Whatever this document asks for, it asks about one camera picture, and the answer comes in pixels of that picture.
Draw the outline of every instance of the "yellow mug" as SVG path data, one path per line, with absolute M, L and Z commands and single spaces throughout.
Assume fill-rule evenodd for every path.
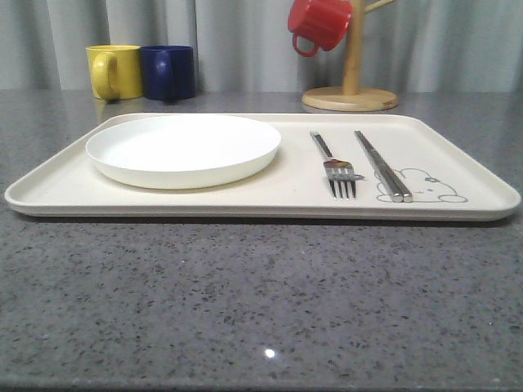
M 92 93 L 102 100 L 125 100 L 143 94 L 136 45 L 87 47 Z

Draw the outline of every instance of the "wooden pole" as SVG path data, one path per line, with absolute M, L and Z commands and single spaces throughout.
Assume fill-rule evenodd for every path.
M 365 0 L 352 0 L 351 3 L 353 10 L 346 40 L 342 93 L 346 96 L 357 96 L 360 93 Z

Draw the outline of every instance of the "mug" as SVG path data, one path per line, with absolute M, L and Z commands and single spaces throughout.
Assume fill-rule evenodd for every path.
M 300 55 L 312 57 L 321 47 L 334 49 L 349 28 L 352 5 L 344 0 L 295 0 L 288 15 L 288 30 L 293 33 L 293 47 Z M 310 51 L 298 47 L 299 37 L 314 43 Z
M 139 48 L 135 45 L 87 47 L 95 98 L 125 100 L 142 95 Z
M 192 47 L 141 47 L 144 96 L 150 100 L 184 100 L 196 95 Z

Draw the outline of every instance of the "wooden mug stand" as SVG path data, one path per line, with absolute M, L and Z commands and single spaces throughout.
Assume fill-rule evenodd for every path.
M 364 16 L 393 1 L 378 0 L 365 7 L 365 0 L 351 0 L 353 12 L 346 40 L 343 83 L 340 87 L 321 87 L 306 91 L 302 97 L 305 105 L 345 112 L 385 110 L 398 105 L 398 97 L 393 92 L 360 86 Z

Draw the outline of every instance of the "cartoon bear drawing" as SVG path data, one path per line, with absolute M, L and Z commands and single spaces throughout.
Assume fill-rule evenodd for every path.
M 434 178 L 424 170 L 406 168 L 394 170 L 396 175 L 410 189 L 413 203 L 466 203 L 467 198 L 458 195 L 456 189 Z M 392 203 L 391 197 L 382 182 L 378 184 L 378 200 Z

